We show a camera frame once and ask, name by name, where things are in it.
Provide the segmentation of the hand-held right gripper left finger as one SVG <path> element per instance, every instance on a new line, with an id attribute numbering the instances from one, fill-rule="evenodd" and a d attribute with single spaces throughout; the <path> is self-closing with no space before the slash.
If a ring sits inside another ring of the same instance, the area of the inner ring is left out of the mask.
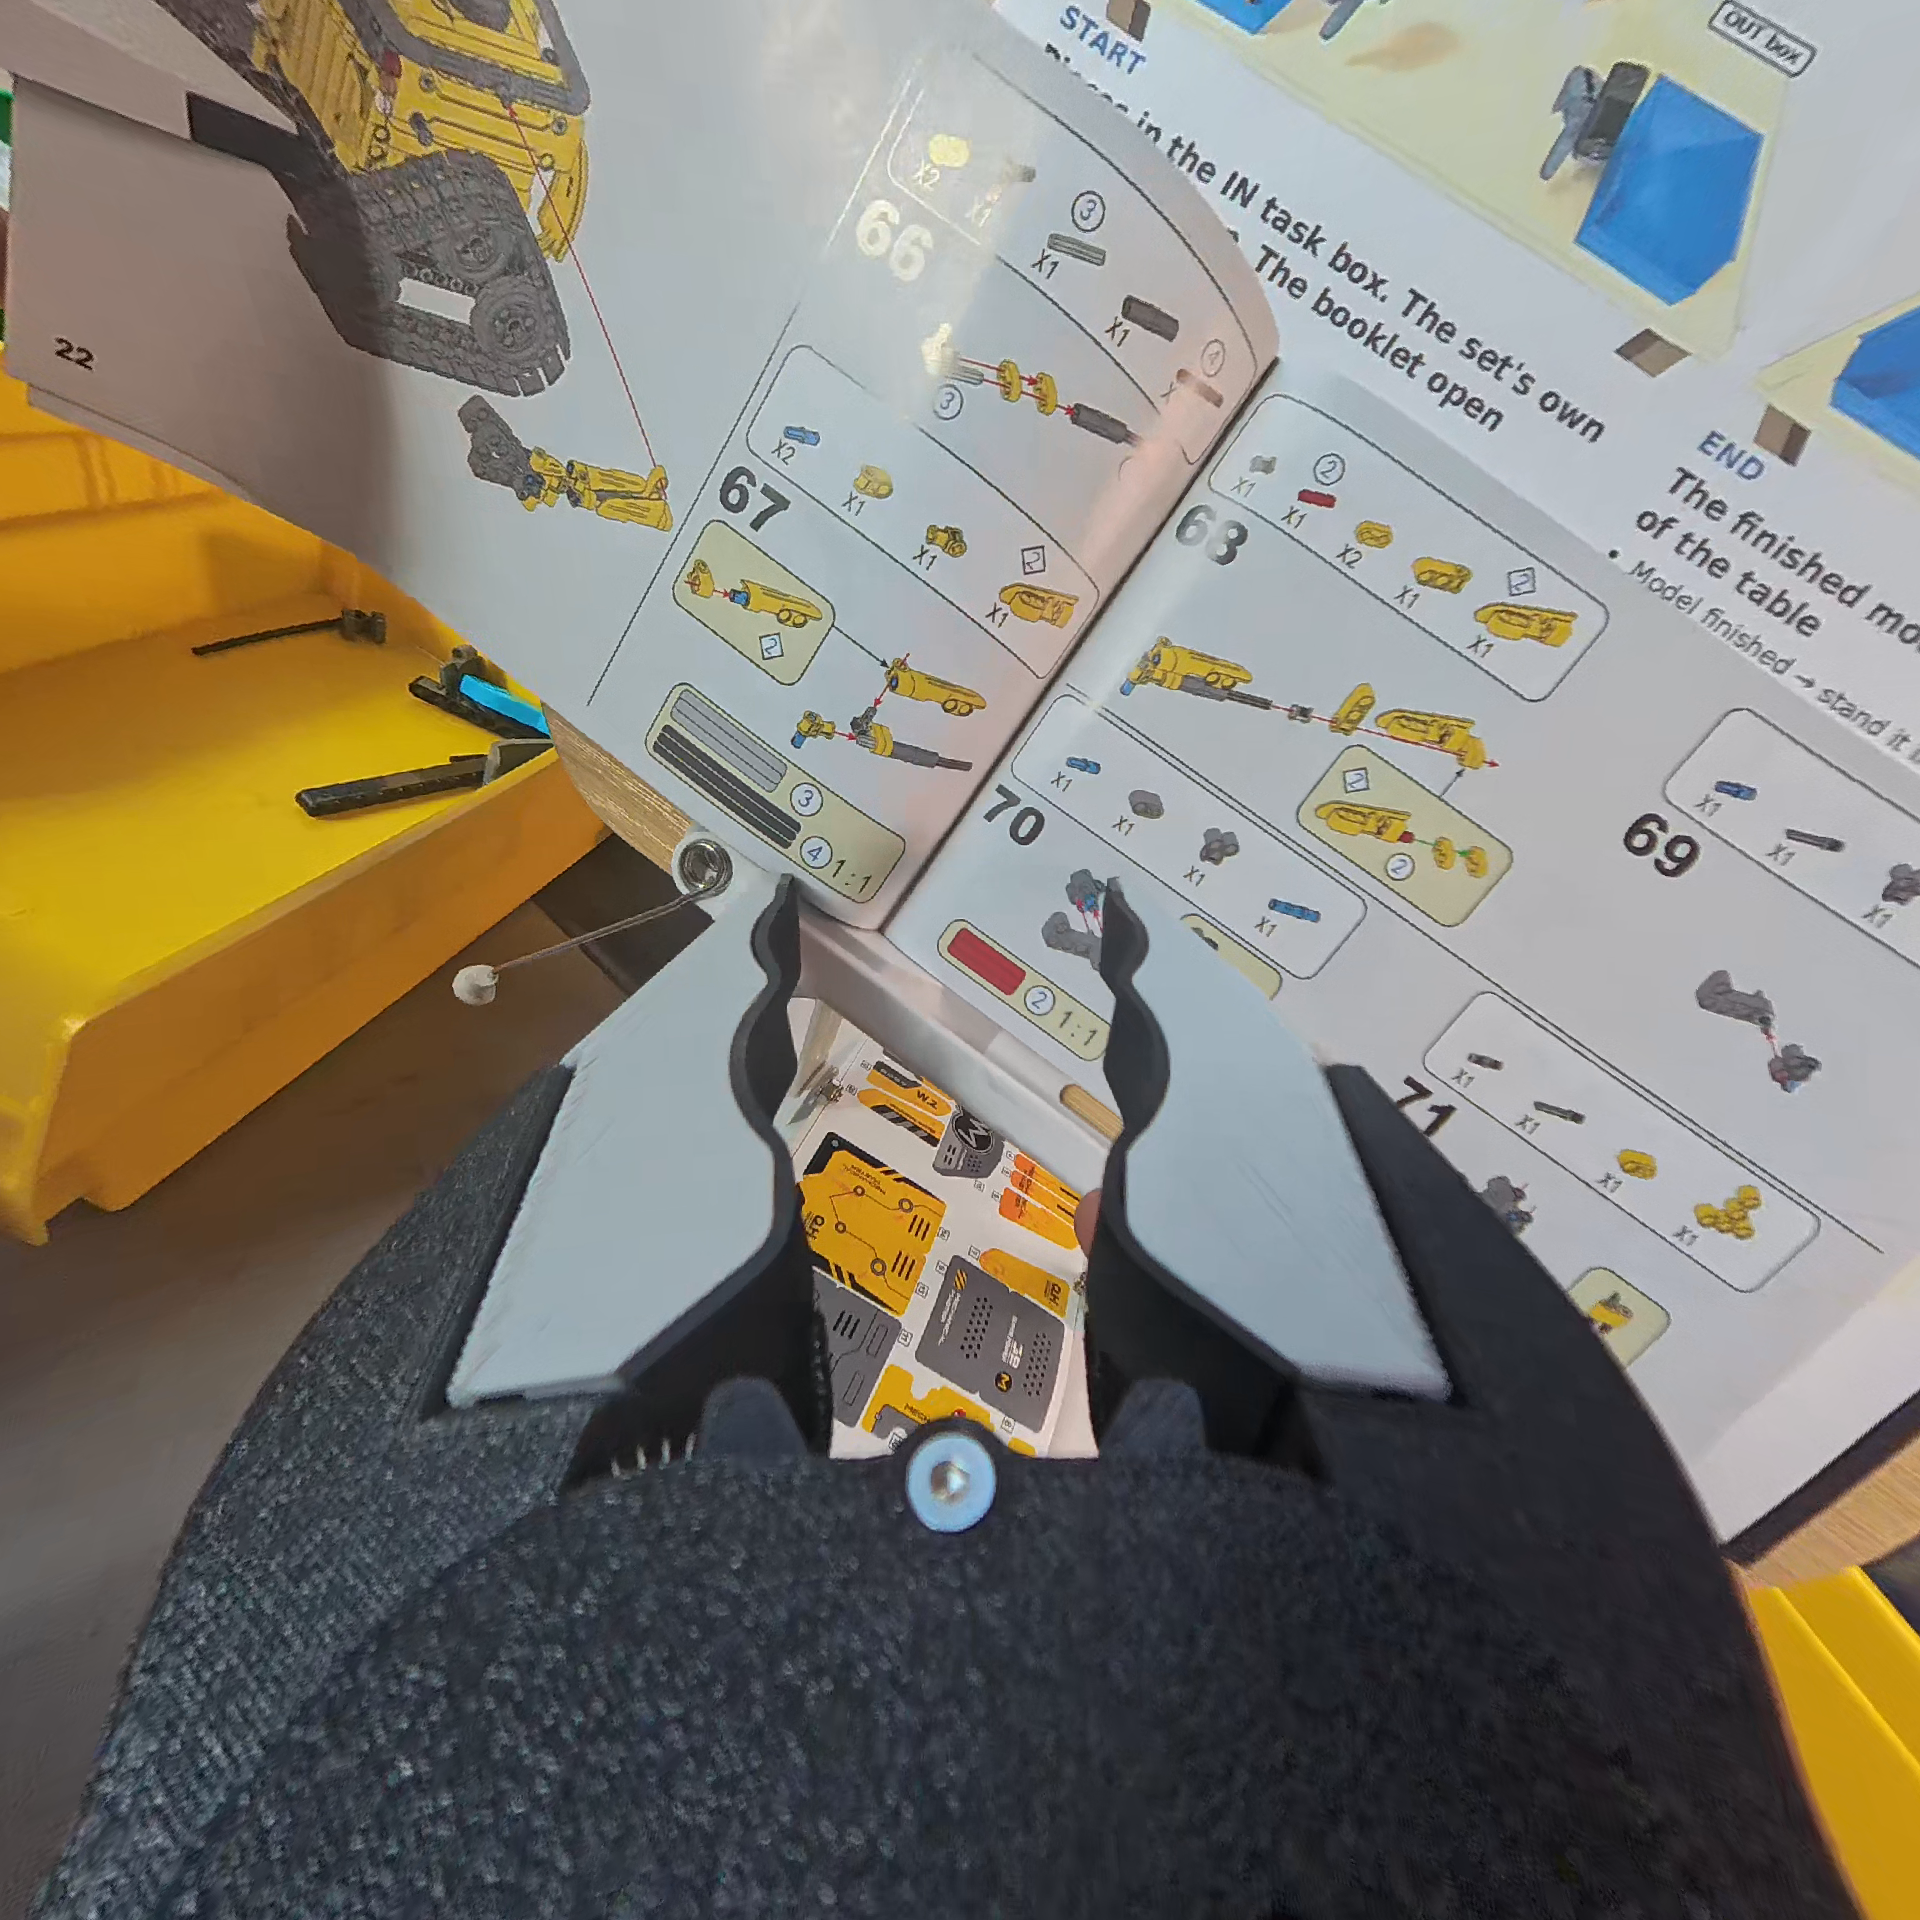
<path id="1" fill-rule="evenodd" d="M 801 887 L 745 874 L 566 1055 L 449 1404 L 635 1389 L 700 1409 L 736 1377 L 814 1405 L 819 1311 L 776 1127 L 798 1055 Z"/>

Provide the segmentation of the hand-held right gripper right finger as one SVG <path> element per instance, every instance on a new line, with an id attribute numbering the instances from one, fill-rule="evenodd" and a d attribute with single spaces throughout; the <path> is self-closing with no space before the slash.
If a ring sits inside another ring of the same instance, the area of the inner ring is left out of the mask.
<path id="1" fill-rule="evenodd" d="M 1120 1306 L 1180 1306 L 1277 1377 L 1443 1401 L 1413 1298 L 1325 1068 L 1245 975 L 1156 901 L 1106 884 L 1104 1075 L 1120 1138 L 1091 1275 L 1104 1351 Z"/>

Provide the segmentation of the lego instruction booklet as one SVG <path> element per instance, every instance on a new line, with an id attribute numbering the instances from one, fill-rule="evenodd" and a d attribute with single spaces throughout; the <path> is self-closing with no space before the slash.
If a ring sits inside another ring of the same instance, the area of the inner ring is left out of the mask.
<path id="1" fill-rule="evenodd" d="M 1104 878 L 1739 1534 L 1916 1417 L 1916 765 L 1324 354 L 998 5 L 4 5 L 8 359 L 342 547 L 1106 1157 Z"/>

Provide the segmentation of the black lego beam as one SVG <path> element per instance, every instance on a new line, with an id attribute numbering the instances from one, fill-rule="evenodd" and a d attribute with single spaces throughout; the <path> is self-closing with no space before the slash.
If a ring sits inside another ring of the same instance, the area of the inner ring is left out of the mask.
<path id="1" fill-rule="evenodd" d="M 382 807 L 462 795 L 517 772 L 552 750 L 553 741 L 546 735 L 499 739 L 485 754 L 460 754 L 413 771 L 307 787 L 294 793 L 294 805 L 307 819 L 328 821 Z"/>

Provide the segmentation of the black lego axle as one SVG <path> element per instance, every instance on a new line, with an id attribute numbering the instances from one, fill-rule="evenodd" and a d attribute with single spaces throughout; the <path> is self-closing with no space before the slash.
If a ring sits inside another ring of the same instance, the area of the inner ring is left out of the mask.
<path id="1" fill-rule="evenodd" d="M 337 614 L 318 614 L 270 628 L 243 630 L 218 639 L 203 639 L 192 644 L 188 651 L 194 659 L 226 657 L 274 639 L 293 639 L 320 634 L 333 634 L 347 642 L 384 644 L 388 638 L 388 620 L 386 614 L 374 610 L 342 609 Z"/>

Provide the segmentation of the yellow grey sticker sheet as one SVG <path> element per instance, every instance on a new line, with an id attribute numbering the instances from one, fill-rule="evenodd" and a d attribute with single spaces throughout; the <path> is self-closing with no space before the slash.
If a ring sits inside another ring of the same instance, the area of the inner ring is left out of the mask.
<path id="1" fill-rule="evenodd" d="M 780 1127 L 827 1333 L 832 1454 L 968 1419 L 1022 1455 L 1091 1455 L 1082 1193 L 820 1003 L 796 1027 Z"/>

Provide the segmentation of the yellow plastic bin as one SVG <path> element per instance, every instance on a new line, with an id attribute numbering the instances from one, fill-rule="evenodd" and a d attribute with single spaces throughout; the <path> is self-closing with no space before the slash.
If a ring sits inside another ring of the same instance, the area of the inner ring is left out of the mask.
<path id="1" fill-rule="evenodd" d="M 3 1213 L 124 1209 L 606 834 L 548 756 L 314 821 L 307 787 L 485 753 L 456 630 L 316 535 L 3 382 Z M 366 609 L 333 634 L 203 639 Z"/>
<path id="2" fill-rule="evenodd" d="M 1857 1906 L 1917 1916 L 1917 1637 L 1861 1569 L 1750 1587 L 1788 1733 Z"/>

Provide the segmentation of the white task instruction sheet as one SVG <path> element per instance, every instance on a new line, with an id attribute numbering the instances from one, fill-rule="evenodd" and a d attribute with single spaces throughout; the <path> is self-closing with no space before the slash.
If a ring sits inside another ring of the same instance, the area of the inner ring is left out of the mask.
<path id="1" fill-rule="evenodd" d="M 1916 5 L 998 5 L 1211 197 L 1294 365 L 1916 765 Z"/>

